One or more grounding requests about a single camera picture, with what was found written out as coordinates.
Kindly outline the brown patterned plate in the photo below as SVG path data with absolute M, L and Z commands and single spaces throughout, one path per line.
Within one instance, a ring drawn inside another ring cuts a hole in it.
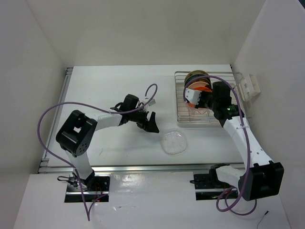
M 209 75 L 207 72 L 205 71 L 202 71 L 202 70 L 195 70 L 195 71 L 192 71 L 190 73 L 187 74 L 187 76 L 185 77 L 184 79 L 184 85 L 188 84 L 191 80 L 199 77 L 199 76 L 203 76 L 203 75 Z M 197 81 L 203 81 L 203 82 L 208 82 L 208 83 L 211 83 L 211 80 L 209 78 L 203 78 L 203 79 L 200 79 L 200 80 L 197 80 Z

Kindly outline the orange plate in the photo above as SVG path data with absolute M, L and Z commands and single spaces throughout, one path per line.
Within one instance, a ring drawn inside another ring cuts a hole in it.
M 203 91 L 203 92 L 212 92 L 212 89 L 210 89 L 210 88 L 208 88 L 208 87 L 206 87 L 206 86 L 198 86 L 198 87 L 192 86 L 192 87 L 187 88 L 187 89 L 185 90 L 185 97 L 187 97 L 187 92 L 188 92 L 188 91 L 191 91 L 191 90 L 193 90 L 193 91 Z M 190 107 L 190 108 L 195 108 L 195 105 L 192 104 L 192 103 L 190 103 L 190 102 L 187 102 L 187 103 L 186 103 L 186 106 L 187 106 L 187 107 Z

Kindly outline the cream plate with black patch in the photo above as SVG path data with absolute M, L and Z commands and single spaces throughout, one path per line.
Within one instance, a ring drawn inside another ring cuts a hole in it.
M 190 88 L 190 87 L 192 87 L 192 86 L 194 86 L 194 87 L 206 86 L 206 87 L 208 87 L 208 88 L 211 89 L 211 85 L 209 84 L 209 82 L 205 82 L 205 81 L 196 81 L 196 82 L 190 84 L 190 85 L 188 86 L 188 88 Z

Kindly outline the blue patterned plate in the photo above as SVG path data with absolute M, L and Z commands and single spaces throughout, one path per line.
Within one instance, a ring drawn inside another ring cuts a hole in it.
M 196 78 L 196 74 L 194 73 L 189 73 L 187 74 L 187 76 L 184 79 L 184 83 L 188 83 L 189 81 L 191 81 L 193 78 Z

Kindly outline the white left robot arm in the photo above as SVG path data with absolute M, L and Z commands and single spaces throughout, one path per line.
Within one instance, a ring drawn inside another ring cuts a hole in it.
M 108 127 L 117 127 L 128 122 L 149 133 L 159 133 L 155 121 L 155 112 L 149 112 L 148 107 L 155 104 L 153 98 L 140 101 L 135 95 L 128 94 L 123 102 L 111 109 L 112 113 L 98 112 L 91 117 L 79 110 L 74 110 L 56 135 L 56 141 L 66 152 L 74 166 L 73 175 L 79 177 L 78 185 L 83 190 L 90 190 L 95 184 L 95 172 L 89 163 L 87 150 L 93 134 Z

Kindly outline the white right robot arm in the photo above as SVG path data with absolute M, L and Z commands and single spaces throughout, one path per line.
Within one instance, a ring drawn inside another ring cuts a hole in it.
M 284 167 L 262 149 L 240 104 L 232 104 L 232 89 L 225 82 L 214 82 L 211 92 L 202 92 L 199 104 L 213 111 L 221 127 L 232 138 L 243 159 L 245 172 L 229 164 L 217 164 L 210 169 L 209 183 L 213 187 L 229 184 L 237 188 L 246 201 L 275 196 L 281 187 Z

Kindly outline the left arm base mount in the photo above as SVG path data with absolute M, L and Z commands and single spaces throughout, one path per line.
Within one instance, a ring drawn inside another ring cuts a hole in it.
M 81 188 L 77 178 L 73 175 L 69 177 L 58 176 L 57 180 L 67 183 L 65 203 L 82 202 Z M 108 202 L 110 189 L 110 176 L 97 176 L 90 187 L 83 185 L 83 194 L 86 203 Z

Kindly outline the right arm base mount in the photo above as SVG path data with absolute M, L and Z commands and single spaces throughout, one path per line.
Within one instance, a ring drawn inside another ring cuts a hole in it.
M 189 183 L 194 185 L 196 200 L 217 200 L 223 191 L 231 187 L 218 180 L 215 166 L 206 173 L 193 174 Z

